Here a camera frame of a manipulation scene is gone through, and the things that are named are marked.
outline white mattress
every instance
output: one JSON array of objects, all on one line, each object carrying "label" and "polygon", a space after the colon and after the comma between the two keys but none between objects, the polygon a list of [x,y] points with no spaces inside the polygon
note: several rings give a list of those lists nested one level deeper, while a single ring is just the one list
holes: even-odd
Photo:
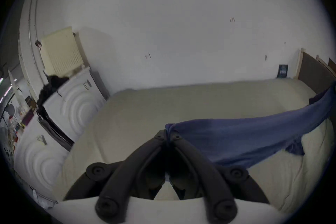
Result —
[{"label": "white mattress", "polygon": [[[166,123],[197,118],[262,117],[299,109],[315,93],[296,79],[272,79],[147,90],[113,95],[75,143],[53,188],[62,200],[86,167],[126,159]],[[271,204],[293,212],[316,185],[333,149],[331,122],[302,138],[304,156],[280,151],[249,169]],[[164,188],[160,199],[174,199]]]}]

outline blue towel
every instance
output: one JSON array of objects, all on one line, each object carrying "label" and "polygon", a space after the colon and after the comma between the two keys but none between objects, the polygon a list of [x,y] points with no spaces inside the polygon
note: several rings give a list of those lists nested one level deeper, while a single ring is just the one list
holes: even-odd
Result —
[{"label": "blue towel", "polygon": [[178,132],[211,162],[224,166],[249,168],[282,149],[304,155],[301,137],[329,117],[336,104],[335,86],[311,98],[304,108],[267,117],[166,124],[167,139],[172,132]]}]

